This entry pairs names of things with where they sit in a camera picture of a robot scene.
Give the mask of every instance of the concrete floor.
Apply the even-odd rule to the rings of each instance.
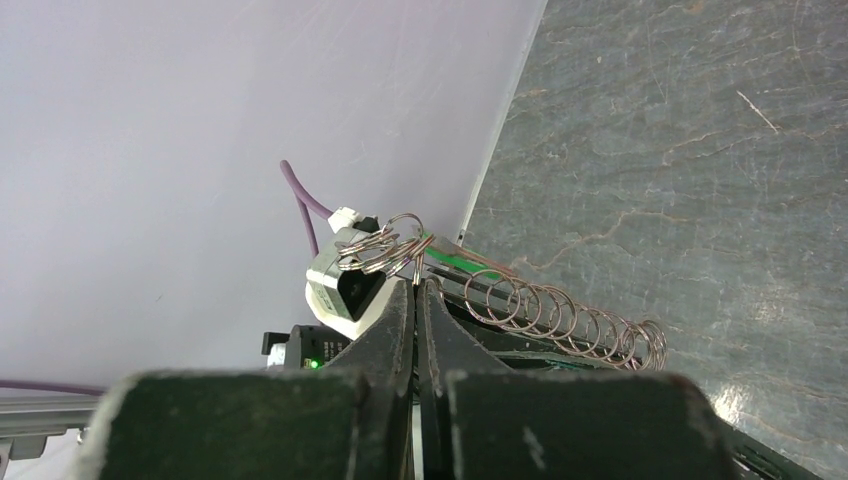
[[[551,0],[465,244],[624,314],[848,478],[848,7]]]

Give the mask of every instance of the gray floor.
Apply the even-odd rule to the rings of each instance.
[[[844,0],[551,0],[465,244],[658,314],[726,420],[848,478]]]

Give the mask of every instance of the spiral metal spring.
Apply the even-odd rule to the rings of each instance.
[[[402,242],[394,225],[408,218],[418,224],[416,233]],[[424,252],[435,236],[411,213],[397,215],[383,227],[352,244],[337,244],[342,270],[363,273],[385,271],[391,277],[415,262],[413,283],[418,285],[424,269]],[[367,259],[361,256],[368,253]],[[612,312],[583,305],[552,285],[538,285],[501,270],[474,273],[434,269],[437,275],[461,285],[461,295],[451,295],[465,304],[478,321],[507,332],[552,341],[566,354],[594,359],[627,370],[661,370],[665,366],[665,335],[657,322],[638,323]]]

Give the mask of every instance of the white plastic part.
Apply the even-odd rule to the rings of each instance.
[[[374,296],[374,299],[371,300],[371,305],[368,306],[368,309],[365,310],[365,313],[362,314],[362,317],[358,322],[339,317],[325,309],[323,307],[323,303],[318,300],[315,292],[312,291],[312,286],[308,283],[306,284],[306,303],[309,304],[309,308],[312,309],[312,313],[315,314],[315,318],[317,318],[319,322],[351,340],[356,340],[360,335],[368,330],[371,325],[374,325],[374,323],[377,322],[380,315],[382,315],[383,311],[386,309],[386,305],[389,303],[389,297],[391,297],[395,284],[402,281],[403,279],[398,277],[386,280],[383,286],[380,287],[380,291],[378,291],[377,295]]]
[[[363,218],[365,218],[365,215],[352,208],[339,207],[330,215],[327,222],[330,224],[330,228],[333,229],[333,233],[339,233],[339,230],[342,228],[352,227],[354,223],[361,221]]]
[[[286,344],[275,343],[271,345],[271,351],[268,353],[268,366],[284,365],[286,363]]]

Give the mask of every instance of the purple cable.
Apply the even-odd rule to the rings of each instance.
[[[333,212],[324,205],[321,205],[318,200],[315,200],[312,195],[303,188],[303,185],[301,185],[297,180],[297,176],[295,176],[294,170],[292,170],[291,164],[288,160],[280,162],[280,170],[282,170],[283,175],[286,176],[286,181],[289,182],[289,186],[291,187],[292,192],[294,192],[294,197],[297,200],[297,206],[300,209],[300,217],[303,219],[303,226],[306,228],[306,236],[309,238],[309,247],[312,249],[312,256],[317,256],[318,239],[315,237],[315,227],[312,226],[312,219],[309,218],[309,211],[307,210],[307,207],[325,220],[330,218]]]
[[[102,388],[84,387],[81,385],[64,385],[61,383],[29,382],[26,380],[0,380],[0,389],[36,390],[40,392],[73,393],[75,395],[91,395],[98,397],[105,391]]]

